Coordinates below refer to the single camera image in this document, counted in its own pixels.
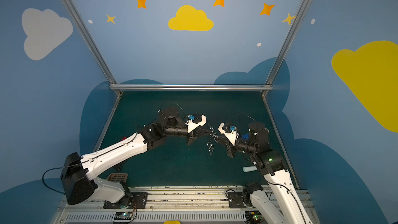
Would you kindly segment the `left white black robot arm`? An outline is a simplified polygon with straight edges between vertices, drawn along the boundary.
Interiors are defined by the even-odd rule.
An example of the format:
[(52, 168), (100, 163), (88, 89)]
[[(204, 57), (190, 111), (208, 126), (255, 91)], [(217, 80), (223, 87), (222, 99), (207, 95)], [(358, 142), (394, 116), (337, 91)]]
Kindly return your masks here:
[(76, 152), (68, 155), (60, 168), (61, 193), (69, 205), (100, 200), (132, 208), (136, 202), (128, 185), (101, 179), (99, 175), (133, 156), (162, 145), (169, 136), (186, 137), (190, 145), (198, 137), (208, 134), (201, 128), (206, 123), (206, 116), (201, 113), (181, 119), (179, 110), (174, 107), (159, 110), (155, 121), (112, 146), (82, 156)]

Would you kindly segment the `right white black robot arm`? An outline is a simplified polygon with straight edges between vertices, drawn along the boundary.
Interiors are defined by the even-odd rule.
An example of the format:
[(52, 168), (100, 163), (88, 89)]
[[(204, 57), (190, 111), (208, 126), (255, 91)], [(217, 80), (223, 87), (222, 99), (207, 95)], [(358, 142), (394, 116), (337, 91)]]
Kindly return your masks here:
[(248, 125), (248, 138), (241, 137), (238, 127), (221, 123), (220, 136), (215, 140), (227, 149), (227, 155), (235, 157), (237, 152), (248, 154), (276, 197), (280, 209), (267, 198), (258, 183), (247, 184), (244, 194), (249, 203), (268, 224), (311, 224), (312, 220), (305, 210), (293, 186), (285, 159), (269, 142), (269, 130), (263, 123), (254, 120)]

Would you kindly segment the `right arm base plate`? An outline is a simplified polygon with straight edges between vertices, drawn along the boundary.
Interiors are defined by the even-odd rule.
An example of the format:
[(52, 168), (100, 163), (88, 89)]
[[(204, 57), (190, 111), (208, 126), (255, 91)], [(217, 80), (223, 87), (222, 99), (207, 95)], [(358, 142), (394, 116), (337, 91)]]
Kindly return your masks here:
[(228, 199), (229, 208), (254, 208), (250, 201), (250, 195), (246, 192), (227, 190), (225, 195)]

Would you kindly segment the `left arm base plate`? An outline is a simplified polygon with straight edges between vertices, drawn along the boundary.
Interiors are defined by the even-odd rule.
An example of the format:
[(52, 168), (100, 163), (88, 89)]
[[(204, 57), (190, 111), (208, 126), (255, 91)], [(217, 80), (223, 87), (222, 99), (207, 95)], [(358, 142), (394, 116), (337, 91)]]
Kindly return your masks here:
[(105, 201), (104, 209), (144, 209), (148, 198), (147, 192), (132, 192), (116, 203)]

